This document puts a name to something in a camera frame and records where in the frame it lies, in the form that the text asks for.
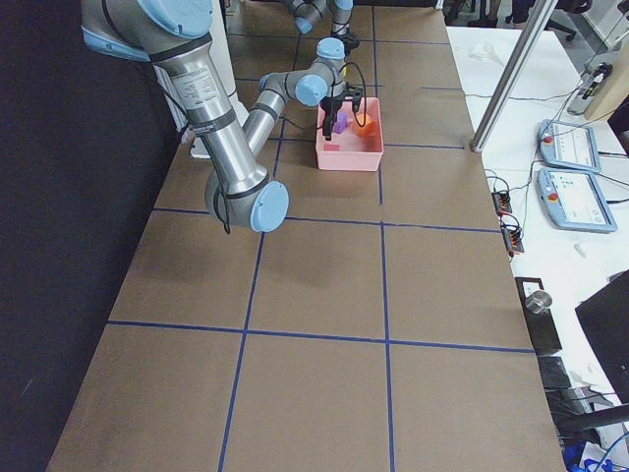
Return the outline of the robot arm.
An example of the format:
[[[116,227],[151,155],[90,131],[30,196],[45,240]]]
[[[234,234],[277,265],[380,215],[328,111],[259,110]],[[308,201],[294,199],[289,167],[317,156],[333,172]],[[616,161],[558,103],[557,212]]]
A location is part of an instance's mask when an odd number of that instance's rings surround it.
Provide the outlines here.
[[[353,0],[287,0],[282,1],[299,33],[312,31],[326,13],[331,15],[329,36],[339,39],[349,55],[360,46],[360,40],[351,31],[350,24],[354,8]]]
[[[275,123],[290,100],[323,112],[325,139],[332,137],[337,114],[346,101],[358,107],[363,94],[348,85],[347,54],[359,41],[350,30],[351,1],[288,1],[286,7],[301,33],[325,13],[330,35],[316,47],[306,70],[272,73],[260,82],[260,94],[244,121],[211,55],[211,33],[223,31],[214,1],[84,1],[82,30],[87,47],[104,55],[149,62],[163,69],[179,98],[175,104],[208,151],[213,169],[205,187],[209,213],[226,230],[249,227],[275,230],[289,207],[286,187],[257,163]]]

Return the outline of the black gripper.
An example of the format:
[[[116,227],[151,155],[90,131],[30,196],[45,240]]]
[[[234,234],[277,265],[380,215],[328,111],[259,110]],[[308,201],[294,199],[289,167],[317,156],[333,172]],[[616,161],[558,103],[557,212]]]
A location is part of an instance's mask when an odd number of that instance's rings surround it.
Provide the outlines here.
[[[346,52],[351,52],[360,46],[360,40],[351,31],[348,23],[333,23],[331,26],[331,36],[339,39],[343,43]]]
[[[365,88],[351,84],[345,84],[343,88],[333,96],[326,96],[319,104],[323,110],[323,121],[321,132],[326,141],[331,140],[332,129],[335,129],[338,122],[338,110],[345,102],[351,103],[353,112],[358,113],[361,102],[364,100]]]

